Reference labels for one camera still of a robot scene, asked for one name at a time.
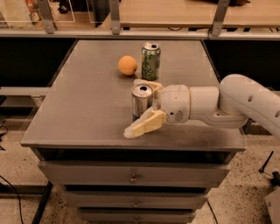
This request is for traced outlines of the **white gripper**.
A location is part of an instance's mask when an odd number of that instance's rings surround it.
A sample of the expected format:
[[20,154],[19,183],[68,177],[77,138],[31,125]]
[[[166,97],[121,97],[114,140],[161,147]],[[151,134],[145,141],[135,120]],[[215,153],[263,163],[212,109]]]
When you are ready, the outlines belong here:
[[185,85],[163,85],[142,79],[135,79],[135,85],[146,86],[153,90],[153,97],[158,97],[160,109],[148,108],[139,119],[124,130],[126,138],[140,137],[157,130],[164,123],[185,123],[190,116],[190,89]]

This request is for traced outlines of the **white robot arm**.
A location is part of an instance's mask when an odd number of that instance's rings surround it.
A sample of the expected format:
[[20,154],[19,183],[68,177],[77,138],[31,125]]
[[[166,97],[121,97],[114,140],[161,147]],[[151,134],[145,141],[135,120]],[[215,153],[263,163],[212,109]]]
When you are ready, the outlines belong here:
[[217,127],[235,129],[248,119],[280,137],[280,96],[240,74],[230,74],[217,87],[188,87],[135,80],[136,87],[151,88],[153,105],[124,131],[127,138],[140,137],[164,123],[199,120]]

